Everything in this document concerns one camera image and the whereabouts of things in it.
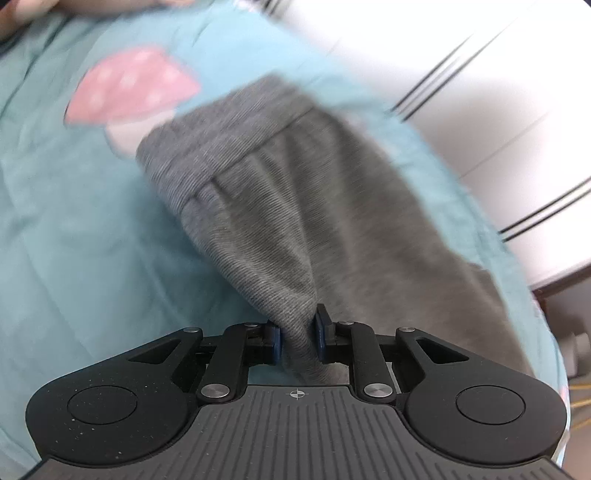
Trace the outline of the light blue mushroom bedsheet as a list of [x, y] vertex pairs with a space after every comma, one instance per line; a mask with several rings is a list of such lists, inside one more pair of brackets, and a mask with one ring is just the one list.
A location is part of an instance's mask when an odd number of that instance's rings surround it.
[[535, 375], [561, 394], [564, 363], [516, 258], [419, 134], [339, 63], [231, 1], [105, 21], [52, 13], [1, 48], [1, 475], [38, 456], [24, 414], [48, 381], [190, 323], [221, 332], [256, 312], [191, 246], [101, 123], [66, 122], [90, 73], [147, 60], [197, 82], [179, 112], [269, 73], [365, 129], [446, 243], [486, 268]]

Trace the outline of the white wardrobe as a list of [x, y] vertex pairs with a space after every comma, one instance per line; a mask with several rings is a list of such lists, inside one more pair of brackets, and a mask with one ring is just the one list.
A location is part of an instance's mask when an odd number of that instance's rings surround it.
[[349, 66], [473, 193], [539, 288], [590, 264], [586, 1], [260, 1]]

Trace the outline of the grey sweatpants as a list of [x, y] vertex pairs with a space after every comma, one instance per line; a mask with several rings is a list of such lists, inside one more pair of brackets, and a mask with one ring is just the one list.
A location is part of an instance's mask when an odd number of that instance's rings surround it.
[[155, 128], [136, 158], [197, 250], [280, 327], [298, 380], [348, 378], [318, 359], [318, 305], [531, 372], [490, 274], [446, 245], [376, 142], [283, 79]]

